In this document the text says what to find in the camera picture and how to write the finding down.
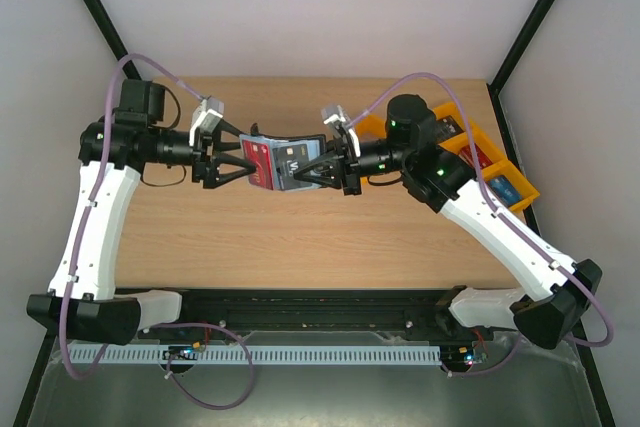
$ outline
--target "white wall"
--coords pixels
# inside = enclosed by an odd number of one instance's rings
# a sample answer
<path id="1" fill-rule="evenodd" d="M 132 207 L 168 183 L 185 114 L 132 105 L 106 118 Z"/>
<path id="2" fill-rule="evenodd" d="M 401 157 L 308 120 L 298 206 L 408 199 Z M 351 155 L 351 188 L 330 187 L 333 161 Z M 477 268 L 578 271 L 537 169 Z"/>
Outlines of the white wall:
<path id="1" fill-rule="evenodd" d="M 398 77 L 433 70 L 483 79 L 495 75 L 535 2 L 103 1 L 125 44 L 183 75 Z"/>
<path id="2" fill-rule="evenodd" d="M 81 0 L 0 0 L 0 425 L 11 425 L 44 329 L 27 317 L 66 243 L 79 135 L 115 61 Z"/>
<path id="3" fill-rule="evenodd" d="M 502 99 L 543 234 L 603 268 L 617 324 L 594 355 L 620 426 L 638 425 L 640 0 L 558 0 Z M 601 338 L 589 312 L 587 330 Z"/>

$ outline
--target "wooden table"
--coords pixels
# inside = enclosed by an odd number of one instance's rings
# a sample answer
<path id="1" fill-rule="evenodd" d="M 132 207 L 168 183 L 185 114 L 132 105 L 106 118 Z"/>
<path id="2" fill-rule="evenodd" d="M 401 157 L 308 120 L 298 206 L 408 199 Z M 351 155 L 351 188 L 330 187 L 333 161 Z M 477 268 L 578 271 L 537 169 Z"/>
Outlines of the wooden table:
<path id="1" fill-rule="evenodd" d="M 352 115 L 370 105 L 389 79 L 189 78 L 225 103 L 225 118 L 248 130 L 300 135 L 324 132 L 320 110 L 340 103 Z M 484 81 L 451 82 L 468 114 L 502 146 Z M 182 102 L 187 130 L 195 100 Z M 397 93 L 448 101 L 429 81 Z M 165 118 L 175 107 L 167 96 Z M 379 115 L 384 116 L 384 107 Z M 146 179 L 179 178 L 180 169 L 149 165 Z M 361 196 L 321 189 L 271 192 L 245 179 L 217 190 L 185 181 L 136 190 L 120 242 L 119 287 L 419 289 L 512 287 L 515 279 L 470 235 L 411 198 L 402 185 L 363 186 Z"/>

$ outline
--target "purple cable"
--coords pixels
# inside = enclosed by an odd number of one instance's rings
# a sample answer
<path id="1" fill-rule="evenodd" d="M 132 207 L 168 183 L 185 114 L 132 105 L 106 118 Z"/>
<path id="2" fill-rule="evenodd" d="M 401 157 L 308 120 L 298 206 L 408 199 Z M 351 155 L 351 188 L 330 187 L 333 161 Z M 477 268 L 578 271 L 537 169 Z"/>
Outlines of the purple cable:
<path id="1" fill-rule="evenodd" d="M 478 377 L 480 375 L 490 374 L 492 372 L 495 372 L 496 370 L 500 370 L 502 367 L 508 364 L 511 359 L 513 359 L 513 357 L 516 355 L 516 352 L 518 351 L 518 347 L 520 347 L 520 343 L 522 342 L 522 337 L 523 335 L 518 333 L 518 337 L 516 338 L 515 344 L 513 344 L 513 348 L 509 351 L 507 356 L 504 359 L 502 359 L 500 362 L 498 362 L 496 365 L 494 365 L 493 367 L 489 367 L 488 369 L 479 370 L 477 372 L 451 372 L 446 365 L 441 364 L 442 368 L 447 373 L 448 377 L 466 378 L 466 377 Z"/>
<path id="2" fill-rule="evenodd" d="M 198 100 L 202 100 L 205 97 L 200 95 L 196 90 L 187 85 L 185 82 L 180 80 L 178 77 L 173 75 L 167 69 L 162 67 L 160 64 L 150 59 L 149 57 L 142 54 L 128 54 L 122 57 L 111 76 L 111 80 L 109 81 L 109 87 L 107 88 L 107 96 L 104 102 L 104 139 L 102 144 L 102 155 L 100 157 L 100 167 L 98 169 L 98 175 L 96 177 L 96 182 L 93 184 L 93 188 L 89 193 L 89 203 L 93 203 L 98 196 L 98 191 L 100 190 L 100 186 L 104 181 L 104 175 L 107 170 L 107 163 L 109 161 L 109 150 L 111 146 L 111 119 L 113 113 L 113 104 L 114 104 L 114 94 L 116 90 L 116 84 L 118 79 L 120 78 L 120 72 L 122 67 L 129 62 L 130 60 L 138 59 L 146 62 L 152 67 L 156 68 L 164 75 L 169 77 L 173 82 L 177 85 L 188 91 L 191 95 L 193 95 Z M 62 305 L 60 307 L 60 320 L 58 323 L 58 338 L 60 340 L 60 354 L 62 356 L 62 363 L 64 364 L 67 373 L 74 380 L 83 380 L 89 377 L 98 366 L 98 362 L 104 355 L 107 350 L 107 345 L 103 345 L 98 355 L 96 355 L 95 359 L 91 363 L 89 369 L 85 372 L 80 372 L 73 367 L 71 362 L 71 358 L 69 355 L 69 346 L 67 345 L 67 317 L 69 314 L 69 303 L 71 301 L 71 293 L 73 291 L 74 281 L 72 278 L 76 275 L 76 271 L 78 270 L 78 256 L 80 255 L 80 246 L 82 245 L 82 239 L 84 236 L 84 231 L 87 228 L 87 221 L 89 220 L 89 214 L 91 213 L 91 206 L 87 205 L 82 211 L 82 216 L 80 217 L 80 221 L 78 222 L 78 230 L 76 231 L 76 236 L 73 241 L 73 247 L 71 248 L 71 259 L 69 260 L 69 281 L 64 289 L 64 295 L 62 297 Z"/>
<path id="3" fill-rule="evenodd" d="M 473 158 L 473 167 L 474 167 L 474 169 L 476 171 L 476 177 L 478 179 L 478 186 L 480 187 L 480 193 L 482 194 L 482 197 L 484 198 L 485 202 L 487 203 L 487 205 L 489 206 L 491 211 L 496 213 L 498 211 L 499 206 L 494 204 L 494 202 L 493 202 L 493 200 L 491 198 L 491 195 L 489 194 L 489 190 L 487 188 L 487 184 L 485 183 L 484 177 L 482 176 L 482 167 L 480 167 L 480 161 L 478 160 L 478 152 L 476 151 L 476 143 L 475 143 L 475 141 L 473 139 L 473 132 L 471 130 L 471 124 L 469 122 L 467 114 L 465 113 L 464 108 L 462 107 L 462 102 L 460 102 L 460 99 L 458 99 L 458 96 L 455 94 L 455 92 L 449 86 L 449 84 L 447 84 L 447 82 L 444 79 L 442 79 L 441 77 L 438 77 L 437 75 L 432 74 L 430 72 L 416 72 L 414 74 L 409 74 L 409 75 L 401 78 L 400 80 L 396 81 L 391 87 L 389 87 L 386 91 L 384 91 L 382 93 L 382 95 L 380 95 L 380 97 L 378 97 L 373 104 L 371 104 L 369 107 L 367 107 L 365 110 L 363 110 L 362 113 L 360 113 L 351 122 L 349 127 L 355 126 L 356 124 L 358 124 L 358 122 L 360 122 L 362 119 L 364 119 L 369 114 L 371 114 L 376 109 L 376 107 L 378 107 L 384 101 L 384 99 L 386 99 L 387 96 L 389 94 L 391 94 L 391 92 L 396 90 L 398 87 L 400 87 L 401 85 L 406 84 L 407 82 L 409 82 L 411 80 L 420 79 L 420 78 L 431 79 L 431 80 L 434 80 L 435 82 L 437 82 L 438 84 L 440 84 L 440 86 L 447 92 L 449 97 L 451 97 L 451 100 L 456 104 L 456 107 L 458 108 L 458 112 L 460 112 L 460 117 L 462 117 L 462 122 L 464 123 L 464 128 L 467 131 L 467 137 L 469 139 L 469 147 L 471 149 L 471 157 Z M 529 236 L 527 236 L 522 230 L 520 230 L 520 228 L 518 228 L 518 226 L 516 224 L 511 222 L 511 220 L 509 218 L 507 218 L 506 215 L 504 215 L 502 212 L 497 212 L 496 216 L 500 220 L 502 220 L 502 222 L 507 227 L 509 227 L 509 229 L 511 229 L 518 237 L 520 237 L 529 247 L 531 247 L 536 253 L 538 253 L 538 255 L 540 255 L 540 257 L 542 257 L 545 260 L 545 262 L 547 262 L 549 264 L 552 264 L 554 262 L 554 259 L 544 249 L 542 249 L 542 247 L 540 247 L 533 240 L 531 240 L 529 238 Z M 580 289 L 580 292 L 582 292 L 584 294 L 584 296 L 587 298 L 587 300 L 596 309 L 596 311 L 598 312 L 598 314 L 602 318 L 602 321 L 604 322 L 605 327 L 607 328 L 607 335 L 601 341 L 589 342 L 589 341 L 586 341 L 586 340 L 576 339 L 575 337 L 573 337 L 571 335 L 568 335 L 566 337 L 566 339 L 570 340 L 570 341 L 573 341 L 576 344 L 584 345 L 586 347 L 604 347 L 605 345 L 610 344 L 611 341 L 613 340 L 613 335 L 614 335 L 615 328 L 613 326 L 613 321 L 611 320 L 609 315 L 606 313 L 606 311 L 605 311 L 604 307 L 602 306 L 602 304 L 598 301 L 598 299 L 595 298 L 595 296 L 591 293 L 591 291 L 589 289 L 587 289 L 584 286 L 584 284 L 582 282 L 580 282 L 573 274 L 568 272 L 566 269 L 563 269 L 562 267 L 558 267 L 557 270 L 562 275 L 564 275 L 572 284 L 574 284 L 578 289 Z"/>
<path id="4" fill-rule="evenodd" d="M 154 329 L 183 329 L 183 328 L 200 328 L 200 327 L 222 332 L 227 337 L 231 337 L 233 340 L 235 340 L 238 343 L 238 345 L 242 348 L 245 355 L 247 356 L 247 363 L 249 364 L 249 382 L 247 383 L 247 387 L 244 389 L 244 392 L 242 392 L 240 397 L 238 397 L 236 400 L 226 405 L 208 404 L 206 402 L 203 402 L 195 398 L 193 395 L 187 392 L 187 389 L 184 388 L 184 386 L 178 381 L 178 379 L 176 379 L 176 376 L 173 374 L 173 372 L 171 372 L 171 361 L 175 358 L 175 355 L 172 355 L 171 357 L 169 357 L 169 360 L 167 361 L 167 367 L 166 367 L 167 377 L 166 378 L 171 379 L 174 385 L 178 387 L 178 389 L 180 389 L 180 392 L 182 392 L 182 394 L 188 400 L 196 404 L 198 407 L 202 407 L 203 409 L 209 409 L 209 410 L 233 409 L 234 407 L 237 407 L 238 405 L 243 403 L 245 400 L 247 400 L 256 383 L 255 365 L 253 364 L 253 358 L 251 357 L 251 352 L 249 352 L 249 349 L 247 348 L 246 344 L 242 341 L 240 336 L 218 325 L 207 324 L 204 322 L 187 322 L 182 324 L 158 324 L 153 326 Z"/>

